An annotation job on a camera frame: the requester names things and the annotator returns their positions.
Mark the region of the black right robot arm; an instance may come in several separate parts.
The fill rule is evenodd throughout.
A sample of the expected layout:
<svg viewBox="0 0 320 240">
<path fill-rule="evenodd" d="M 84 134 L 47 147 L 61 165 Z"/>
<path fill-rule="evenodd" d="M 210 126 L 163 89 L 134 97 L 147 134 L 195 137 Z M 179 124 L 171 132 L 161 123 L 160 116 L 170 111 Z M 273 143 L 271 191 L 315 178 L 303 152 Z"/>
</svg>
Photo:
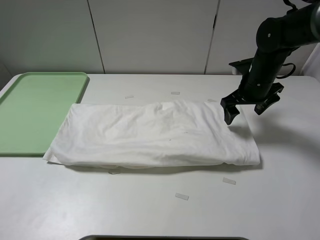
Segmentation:
<svg viewBox="0 0 320 240">
<path fill-rule="evenodd" d="M 256 114 L 261 115 L 278 102 L 284 86 L 275 80 L 287 65 L 286 58 L 298 48 L 320 41 L 320 2 L 309 0 L 300 9 L 289 0 L 284 3 L 291 7 L 286 15 L 269 17 L 260 24 L 254 57 L 229 63 L 242 79 L 238 89 L 220 102 L 227 125 L 239 115 L 238 105 L 254 105 Z"/>
</svg>

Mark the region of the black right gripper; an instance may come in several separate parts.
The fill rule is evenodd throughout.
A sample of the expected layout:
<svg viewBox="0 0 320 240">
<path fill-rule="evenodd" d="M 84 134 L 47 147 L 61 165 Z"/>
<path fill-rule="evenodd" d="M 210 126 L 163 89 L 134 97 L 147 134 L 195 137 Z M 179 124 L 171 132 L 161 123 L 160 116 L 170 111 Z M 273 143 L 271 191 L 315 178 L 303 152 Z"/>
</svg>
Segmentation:
<svg viewBox="0 0 320 240">
<path fill-rule="evenodd" d="M 230 125 L 236 116 L 240 114 L 236 105 L 255 105 L 254 111 L 257 115 L 261 115 L 271 105 L 280 100 L 279 93 L 284 89 L 281 83 L 262 82 L 243 76 L 238 89 L 222 98 L 220 104 L 225 107 L 224 121 Z"/>
</svg>

